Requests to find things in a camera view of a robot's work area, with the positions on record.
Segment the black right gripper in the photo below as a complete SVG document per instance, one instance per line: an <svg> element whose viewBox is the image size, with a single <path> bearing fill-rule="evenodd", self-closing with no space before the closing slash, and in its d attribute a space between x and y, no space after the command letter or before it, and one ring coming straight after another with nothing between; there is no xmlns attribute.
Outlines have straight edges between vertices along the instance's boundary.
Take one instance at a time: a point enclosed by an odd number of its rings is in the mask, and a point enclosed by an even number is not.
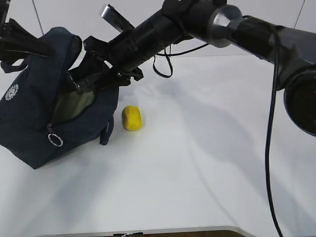
<svg viewBox="0 0 316 237"><path fill-rule="evenodd" d="M141 80L139 66L145 62L145 31L139 27L119 34L109 42L93 36L84 40L86 51L80 64L67 71L66 90L97 86L98 90L129 86Z"/></svg>

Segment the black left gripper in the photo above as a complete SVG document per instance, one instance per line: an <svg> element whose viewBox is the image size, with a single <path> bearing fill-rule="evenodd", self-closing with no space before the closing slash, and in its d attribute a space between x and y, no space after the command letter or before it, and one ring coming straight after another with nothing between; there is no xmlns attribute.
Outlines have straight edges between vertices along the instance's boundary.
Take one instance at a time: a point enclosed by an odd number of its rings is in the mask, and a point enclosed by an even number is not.
<svg viewBox="0 0 316 237"><path fill-rule="evenodd" d="M36 38L14 19L6 22L11 0L0 0L0 39L3 40L3 50L0 51L0 60L18 60L29 55L47 56L50 46Z"/></svg>

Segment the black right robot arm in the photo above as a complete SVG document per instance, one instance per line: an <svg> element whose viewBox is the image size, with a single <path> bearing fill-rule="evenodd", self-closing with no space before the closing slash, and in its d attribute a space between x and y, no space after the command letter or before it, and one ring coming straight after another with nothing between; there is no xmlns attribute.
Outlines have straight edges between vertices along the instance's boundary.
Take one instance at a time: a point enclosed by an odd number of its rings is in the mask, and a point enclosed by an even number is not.
<svg viewBox="0 0 316 237"><path fill-rule="evenodd" d="M316 133L316 35L249 15L225 0L166 0L162 8L133 26L111 5L101 17L119 31L109 42L88 37L85 57L69 72L75 89L140 80L140 65L173 44L198 39L217 48L231 44L270 62L285 109L301 130Z"/></svg>

